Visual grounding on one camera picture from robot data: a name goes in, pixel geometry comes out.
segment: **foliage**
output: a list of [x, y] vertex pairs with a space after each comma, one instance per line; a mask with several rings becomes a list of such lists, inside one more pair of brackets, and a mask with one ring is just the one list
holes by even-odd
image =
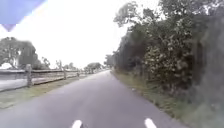
[[112, 67], [114, 66], [114, 57], [113, 55], [106, 55], [106, 61], [104, 62], [105, 65]]
[[10, 69], [24, 69], [27, 64], [31, 64], [35, 70], [49, 69], [50, 66], [46, 58], [41, 63], [31, 42], [19, 41], [14, 37], [6, 37], [0, 41], [0, 66], [4, 63], [9, 63]]
[[160, 0], [159, 6], [162, 13], [148, 8], [137, 13], [135, 2], [119, 10], [114, 21], [131, 26], [113, 54], [115, 67], [137, 70], [166, 92], [178, 94], [200, 80], [206, 61], [202, 38], [214, 15], [221, 13], [223, 1]]
[[62, 70], [62, 62], [61, 62], [61, 60], [57, 60], [56, 61], [56, 65], [57, 65], [57, 69]]
[[78, 68], [73, 66], [73, 63], [69, 63], [63, 66], [64, 69], [69, 69], [69, 70], [78, 70]]
[[101, 69], [102, 65], [99, 63], [99, 62], [92, 62], [92, 63], [89, 63], [85, 68], [84, 70], [86, 72], [90, 72], [90, 73], [93, 73], [94, 70], [96, 69]]

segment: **overcast sky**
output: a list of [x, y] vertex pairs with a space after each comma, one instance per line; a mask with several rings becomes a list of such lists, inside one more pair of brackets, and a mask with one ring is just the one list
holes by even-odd
[[[113, 22], [118, 9], [130, 0], [48, 0], [26, 16], [11, 31], [0, 27], [0, 38], [14, 36], [30, 40], [39, 58], [55, 65], [73, 62], [83, 68], [103, 63], [106, 54], [117, 50], [124, 28]], [[155, 8], [158, 0], [137, 0]]]

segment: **grass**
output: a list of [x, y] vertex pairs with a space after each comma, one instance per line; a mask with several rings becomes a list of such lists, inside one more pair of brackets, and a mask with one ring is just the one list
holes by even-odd
[[18, 103], [29, 100], [33, 97], [40, 96], [53, 89], [59, 88], [63, 85], [69, 84], [75, 80], [83, 77], [68, 78], [66, 80], [60, 80], [50, 82], [46, 84], [36, 85], [31, 88], [21, 88], [0, 93], [0, 110], [16, 105]]
[[189, 128], [224, 128], [224, 111], [214, 111], [207, 103], [189, 104], [155, 89], [155, 84], [146, 84], [143, 79], [112, 71], [112, 74], [128, 87], [176, 118]]
[[155, 104], [162, 111], [169, 114], [171, 117], [185, 122], [185, 115], [194, 109], [193, 105], [187, 102], [180, 101], [171, 96], [160, 93], [155, 89], [154, 84], [146, 84], [141, 78], [133, 77], [132, 75], [118, 73], [112, 71], [112, 74], [121, 82], [134, 89], [141, 96]]

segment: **road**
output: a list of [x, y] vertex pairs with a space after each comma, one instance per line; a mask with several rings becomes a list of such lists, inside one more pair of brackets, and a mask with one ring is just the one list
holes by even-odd
[[80, 119], [88, 128], [145, 128], [147, 117], [186, 128], [104, 71], [0, 111], [0, 127], [70, 128]]

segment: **fence rail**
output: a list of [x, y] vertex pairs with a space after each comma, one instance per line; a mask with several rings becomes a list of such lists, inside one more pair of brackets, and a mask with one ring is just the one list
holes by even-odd
[[0, 70], [0, 92], [86, 75], [71, 70]]

